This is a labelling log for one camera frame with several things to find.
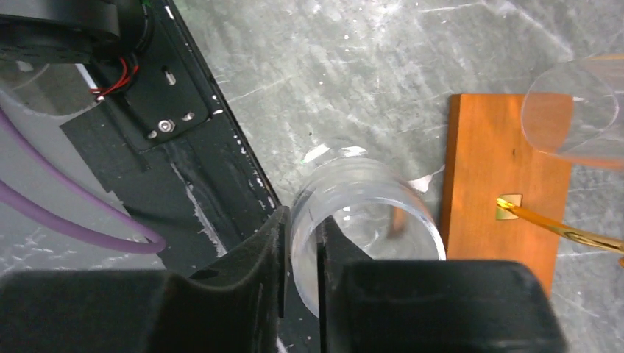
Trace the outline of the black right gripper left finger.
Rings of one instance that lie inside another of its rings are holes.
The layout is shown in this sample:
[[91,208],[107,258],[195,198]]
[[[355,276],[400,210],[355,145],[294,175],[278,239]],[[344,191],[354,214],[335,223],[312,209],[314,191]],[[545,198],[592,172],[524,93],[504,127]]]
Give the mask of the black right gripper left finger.
[[22,271],[1,278],[3,352],[275,352],[290,220],[278,207],[189,277],[164,270]]

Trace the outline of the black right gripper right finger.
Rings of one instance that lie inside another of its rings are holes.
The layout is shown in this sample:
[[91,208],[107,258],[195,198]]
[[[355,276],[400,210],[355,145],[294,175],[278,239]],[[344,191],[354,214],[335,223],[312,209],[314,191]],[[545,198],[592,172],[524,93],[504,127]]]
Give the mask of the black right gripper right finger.
[[539,280],[505,260],[373,260],[316,228],[323,352],[566,352]]

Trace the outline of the clear wine glass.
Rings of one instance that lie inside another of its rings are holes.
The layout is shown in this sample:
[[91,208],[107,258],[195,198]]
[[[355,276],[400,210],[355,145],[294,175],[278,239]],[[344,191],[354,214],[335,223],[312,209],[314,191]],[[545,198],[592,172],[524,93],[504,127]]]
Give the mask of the clear wine glass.
[[299,297],[319,314],[316,238],[335,224],[374,260],[446,260],[442,237],[419,192],[374,149],[331,138],[302,159],[291,207],[290,258]]
[[623,169],[623,55],[558,63],[529,87],[521,127],[537,151],[579,165]]

